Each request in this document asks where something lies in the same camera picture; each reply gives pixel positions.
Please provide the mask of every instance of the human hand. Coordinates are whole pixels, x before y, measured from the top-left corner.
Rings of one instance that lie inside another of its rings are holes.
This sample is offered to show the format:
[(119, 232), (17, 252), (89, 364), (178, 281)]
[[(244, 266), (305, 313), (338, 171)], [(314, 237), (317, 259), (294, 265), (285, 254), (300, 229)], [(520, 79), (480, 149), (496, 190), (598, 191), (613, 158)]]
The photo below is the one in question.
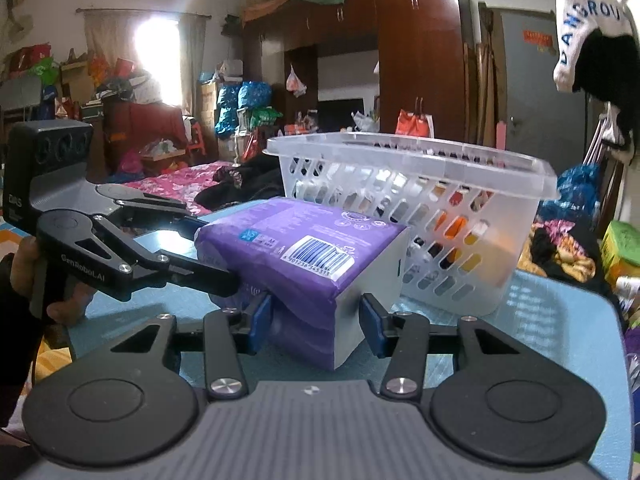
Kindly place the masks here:
[[(23, 238), (14, 256), (11, 266), (11, 286), (20, 296), (31, 299), (35, 266), (40, 257), (40, 250), (36, 239), (32, 236)], [(56, 323), (71, 326), (77, 323), (87, 305), (94, 298), (95, 289), (84, 283), (78, 283), (74, 288), (71, 298), (66, 301), (57, 301), (47, 307), (47, 315)]]

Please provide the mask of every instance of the diaper package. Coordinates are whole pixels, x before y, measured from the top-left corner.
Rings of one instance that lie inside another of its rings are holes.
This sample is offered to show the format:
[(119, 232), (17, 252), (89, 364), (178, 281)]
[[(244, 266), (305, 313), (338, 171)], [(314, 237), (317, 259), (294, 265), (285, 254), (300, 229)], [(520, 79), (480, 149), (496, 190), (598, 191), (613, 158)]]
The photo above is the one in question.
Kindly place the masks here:
[(225, 308), (274, 296), (271, 340), (334, 370), (362, 341), (358, 304), (370, 292), (385, 308), (398, 300), (409, 229), (302, 200), (272, 198), (200, 228), (198, 259), (242, 278)]

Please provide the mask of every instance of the bed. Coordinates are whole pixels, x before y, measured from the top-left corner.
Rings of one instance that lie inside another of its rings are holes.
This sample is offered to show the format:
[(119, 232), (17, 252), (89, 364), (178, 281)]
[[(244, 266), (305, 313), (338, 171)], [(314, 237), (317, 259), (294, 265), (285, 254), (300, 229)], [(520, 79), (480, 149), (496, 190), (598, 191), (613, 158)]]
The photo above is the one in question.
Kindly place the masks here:
[(219, 160), (210, 164), (201, 164), (192, 168), (174, 171), (173, 173), (129, 182), (126, 186), (134, 187), (145, 193), (181, 200), (187, 204), (187, 209), (190, 213), (202, 216), (210, 213), (210, 211), (194, 203), (193, 199), (203, 189), (217, 184), (217, 182), (213, 181), (213, 174), (229, 164), (229, 162)]

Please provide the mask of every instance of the blue table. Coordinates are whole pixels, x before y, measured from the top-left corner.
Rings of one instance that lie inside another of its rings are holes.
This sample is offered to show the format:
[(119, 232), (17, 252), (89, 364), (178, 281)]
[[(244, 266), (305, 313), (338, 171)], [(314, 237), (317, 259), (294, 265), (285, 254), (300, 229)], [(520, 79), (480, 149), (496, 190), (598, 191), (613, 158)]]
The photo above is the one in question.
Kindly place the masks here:
[[(224, 213), (213, 213), (206, 220)], [(193, 243), (174, 232), (158, 231), (138, 241), (151, 251), (165, 248), (195, 256)], [(96, 294), (86, 319), (69, 330), (72, 349), (82, 356), (150, 317), (170, 312), (178, 322), (200, 320), (217, 307), (203, 292), (167, 285), (133, 294), (127, 303)], [(402, 298), (396, 310), (420, 312), (435, 324), (455, 324), (457, 317)], [(626, 378), (622, 334), (613, 307), (603, 298), (563, 283), (516, 271), (498, 309), (484, 318), (592, 384), (605, 401), (607, 425), (591, 464), (610, 480), (627, 480), (632, 457), (631, 403)], [(260, 380), (371, 380), (377, 388), (388, 360), (373, 357), (362, 343), (335, 372), (311, 368), (272, 345), (254, 357), (241, 356), (253, 388)], [(180, 374), (204, 384), (201, 354), (185, 353)], [(425, 384), (435, 386), (452, 373), (450, 356), (430, 356)]]

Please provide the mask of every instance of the wooden wardrobe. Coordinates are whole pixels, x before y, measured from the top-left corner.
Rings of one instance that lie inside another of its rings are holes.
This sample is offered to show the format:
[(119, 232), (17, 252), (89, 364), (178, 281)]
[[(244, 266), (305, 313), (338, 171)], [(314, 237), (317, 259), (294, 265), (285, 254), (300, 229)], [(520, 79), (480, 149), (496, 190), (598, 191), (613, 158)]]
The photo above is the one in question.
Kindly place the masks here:
[[(273, 106), (287, 122), (318, 104), (318, 55), (377, 48), (381, 131), (393, 133), (401, 108), (414, 110), (422, 100), (438, 138), (465, 140), (469, 0), (346, 0), (339, 6), (290, 0), (248, 22), (243, 39), (244, 78), (273, 85)], [(292, 64), (308, 87), (301, 98), (284, 87)]]

